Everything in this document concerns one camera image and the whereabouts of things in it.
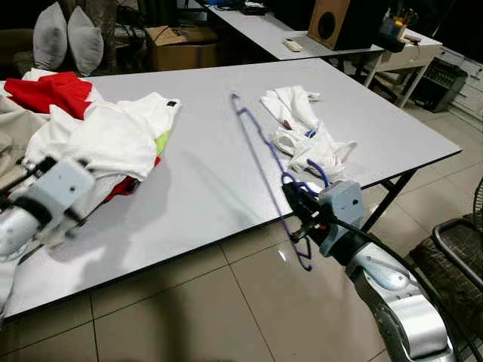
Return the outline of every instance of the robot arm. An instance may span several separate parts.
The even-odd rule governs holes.
[[[292,234],[293,242],[308,236],[323,256],[332,256],[346,266],[346,274],[373,313],[393,361],[457,360],[445,324],[416,278],[358,230],[364,207],[357,183],[336,183],[318,197],[296,183],[285,183],[282,189],[302,221],[302,228]]]
[[[75,217],[70,207],[94,186],[94,177],[80,163],[46,158],[28,176],[38,176],[23,192],[2,200],[0,214],[0,316],[10,296],[15,269],[29,242],[42,229],[52,229],[65,215]]]

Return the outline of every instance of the pile of clothes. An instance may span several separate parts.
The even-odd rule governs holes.
[[[4,94],[0,95],[0,183],[5,185],[47,156],[82,161],[96,184],[73,206],[81,217],[116,195],[132,193],[144,181],[161,160],[181,106],[178,99],[157,93],[110,103],[73,72],[38,69],[22,80],[8,79]],[[65,219],[55,229],[43,230],[38,239],[59,244],[74,225]]]
[[[334,141],[310,106],[320,100],[320,94],[296,85],[268,90],[260,100],[280,124],[272,141],[292,156],[289,168],[299,173],[305,170],[317,173],[307,164],[309,159],[324,169],[330,182],[343,179],[347,159],[357,143]]]

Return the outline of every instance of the cardboard box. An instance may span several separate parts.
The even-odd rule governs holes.
[[[147,28],[152,67],[178,70],[217,66],[217,35],[208,27]]]

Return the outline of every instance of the fan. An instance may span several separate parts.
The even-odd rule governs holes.
[[[483,178],[475,190],[475,200],[473,201],[473,222],[476,228],[483,233]]]

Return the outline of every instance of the blue wire hanger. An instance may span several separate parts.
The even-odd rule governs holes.
[[[275,205],[275,208],[277,210],[281,224],[283,225],[284,230],[287,233],[287,236],[289,237],[289,239],[291,241],[292,247],[294,248],[294,251],[297,254],[297,258],[299,259],[299,263],[302,265],[302,267],[305,270],[310,272],[312,270],[312,266],[306,265],[305,262],[304,262],[305,259],[311,260],[311,258],[312,258],[312,249],[310,247],[310,240],[306,236],[303,237],[303,239],[306,242],[306,249],[307,249],[307,251],[305,253],[301,252],[297,249],[297,246],[295,244],[299,240],[295,241],[294,237],[290,233],[290,230],[288,229],[288,225],[285,222],[284,217],[281,214],[280,206],[277,203],[277,200],[275,198],[275,194],[273,193],[272,187],[269,184],[269,180],[266,178],[266,175],[263,172],[262,164],[260,163],[260,159],[258,158],[258,155],[255,152],[254,145],[251,142],[250,136],[249,136],[247,129],[245,127],[245,122],[243,122],[243,117],[242,117],[243,114],[246,114],[246,116],[251,120],[252,124],[257,129],[258,135],[262,139],[263,143],[265,143],[268,146],[270,152],[272,153],[272,157],[276,160],[278,168],[280,169],[280,172],[281,172],[281,184],[284,185],[285,183],[292,182],[292,183],[295,183],[295,185],[297,186],[298,189],[305,189],[306,191],[308,191],[313,196],[318,196],[318,193],[311,190],[311,188],[305,182],[297,181],[296,178],[294,177],[294,175],[292,175],[290,172],[288,172],[284,169],[283,165],[280,162],[280,158],[277,155],[277,151],[275,150],[274,145],[266,138],[265,134],[263,133],[262,127],[260,126],[260,123],[258,123],[255,116],[251,113],[250,109],[248,109],[247,107],[244,107],[244,106],[243,107],[240,106],[240,102],[241,102],[240,96],[238,94],[232,94],[231,101],[232,101],[233,110],[235,111],[235,114],[237,115],[237,117],[238,117],[238,119],[241,123],[241,128],[242,128],[243,134],[245,135],[245,138],[247,140],[248,147],[250,148],[251,154],[254,157],[254,160],[255,160],[255,163],[257,164],[260,175],[262,176],[263,182],[265,183],[265,187],[269,192],[270,198],[272,199],[272,202]],[[326,173],[322,169],[322,167],[320,167],[314,161],[309,160],[309,159],[307,159],[307,164],[309,166],[314,167],[317,170],[317,172],[320,173],[320,176],[321,176],[321,178],[324,182],[325,187],[328,187],[329,186],[329,180],[328,180]]]

